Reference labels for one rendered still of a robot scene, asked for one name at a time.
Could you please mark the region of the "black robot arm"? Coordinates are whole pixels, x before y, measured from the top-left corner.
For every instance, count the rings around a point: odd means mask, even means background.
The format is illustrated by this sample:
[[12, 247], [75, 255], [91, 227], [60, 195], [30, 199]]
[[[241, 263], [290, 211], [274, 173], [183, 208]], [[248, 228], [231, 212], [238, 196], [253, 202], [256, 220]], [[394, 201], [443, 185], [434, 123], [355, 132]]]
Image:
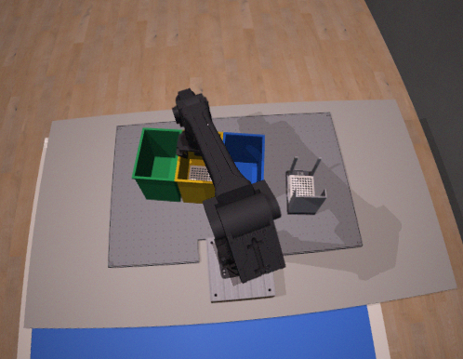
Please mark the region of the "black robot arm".
[[267, 182], [251, 184], [239, 171], [212, 122], [206, 97], [202, 93], [195, 95], [190, 88], [178, 93], [178, 107], [172, 108], [176, 122], [187, 129], [189, 138], [195, 137], [216, 185], [215, 197], [202, 202], [218, 245], [221, 277], [239, 276], [243, 284], [285, 268], [274, 224], [281, 210]]

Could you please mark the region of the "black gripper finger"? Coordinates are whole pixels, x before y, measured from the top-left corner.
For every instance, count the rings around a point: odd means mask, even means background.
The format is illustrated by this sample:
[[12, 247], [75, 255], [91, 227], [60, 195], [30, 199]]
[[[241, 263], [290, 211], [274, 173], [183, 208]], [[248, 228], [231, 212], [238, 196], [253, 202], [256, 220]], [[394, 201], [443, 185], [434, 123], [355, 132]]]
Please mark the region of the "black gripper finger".
[[188, 159], [188, 152], [180, 152], [179, 148], [177, 148], [176, 155]]

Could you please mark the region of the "blue general waste bin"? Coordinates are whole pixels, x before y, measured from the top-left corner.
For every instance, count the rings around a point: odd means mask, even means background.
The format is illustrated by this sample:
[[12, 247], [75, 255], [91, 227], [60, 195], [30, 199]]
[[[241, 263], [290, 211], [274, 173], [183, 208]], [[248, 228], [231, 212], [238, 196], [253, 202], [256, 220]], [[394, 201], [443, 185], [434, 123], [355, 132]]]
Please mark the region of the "blue general waste bin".
[[223, 142], [233, 162], [251, 184], [264, 180], [265, 138], [263, 136], [223, 132]]

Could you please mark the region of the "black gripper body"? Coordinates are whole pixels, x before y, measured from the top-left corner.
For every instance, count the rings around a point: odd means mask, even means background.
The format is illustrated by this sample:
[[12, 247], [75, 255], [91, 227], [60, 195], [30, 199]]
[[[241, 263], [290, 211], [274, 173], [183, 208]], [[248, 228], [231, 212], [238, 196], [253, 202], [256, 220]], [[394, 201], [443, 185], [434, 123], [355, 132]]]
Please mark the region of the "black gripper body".
[[194, 152], [195, 156], [201, 156], [195, 140], [189, 138], [188, 135], [186, 139], [185, 135], [187, 135], [185, 134], [185, 130], [181, 131], [181, 134], [179, 134], [178, 143], [177, 143], [177, 148], [179, 148], [179, 151], [180, 152]]

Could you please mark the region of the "green open-top bin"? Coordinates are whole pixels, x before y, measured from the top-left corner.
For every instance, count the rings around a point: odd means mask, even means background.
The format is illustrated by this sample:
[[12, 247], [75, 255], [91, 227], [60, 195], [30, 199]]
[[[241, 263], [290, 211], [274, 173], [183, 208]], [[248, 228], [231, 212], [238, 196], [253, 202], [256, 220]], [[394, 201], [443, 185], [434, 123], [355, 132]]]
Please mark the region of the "green open-top bin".
[[181, 131], [142, 129], [132, 179], [136, 180], [148, 200], [180, 202], [181, 195], [175, 176], [177, 143]]

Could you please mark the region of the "yellow open bin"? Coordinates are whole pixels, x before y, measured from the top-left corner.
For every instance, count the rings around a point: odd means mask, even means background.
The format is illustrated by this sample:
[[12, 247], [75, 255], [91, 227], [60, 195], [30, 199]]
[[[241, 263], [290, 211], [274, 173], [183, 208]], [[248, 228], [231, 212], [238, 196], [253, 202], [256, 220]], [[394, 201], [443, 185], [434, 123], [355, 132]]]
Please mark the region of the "yellow open bin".
[[179, 156], [175, 182], [183, 203], [202, 204], [202, 201], [215, 197], [215, 187], [212, 181], [190, 180], [190, 166], [205, 166], [202, 156], [195, 156], [194, 152], [188, 152], [188, 159]]

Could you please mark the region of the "white well plate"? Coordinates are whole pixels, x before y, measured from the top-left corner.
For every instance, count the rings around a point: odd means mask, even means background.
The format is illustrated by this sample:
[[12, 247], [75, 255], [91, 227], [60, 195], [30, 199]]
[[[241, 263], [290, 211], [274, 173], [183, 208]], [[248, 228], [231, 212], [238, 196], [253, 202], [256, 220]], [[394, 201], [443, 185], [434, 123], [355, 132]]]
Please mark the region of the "white well plate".
[[191, 166], [190, 167], [189, 180], [212, 181], [209, 174], [208, 174], [206, 166]]
[[289, 176], [289, 200], [297, 188], [298, 195], [314, 196], [313, 176]]

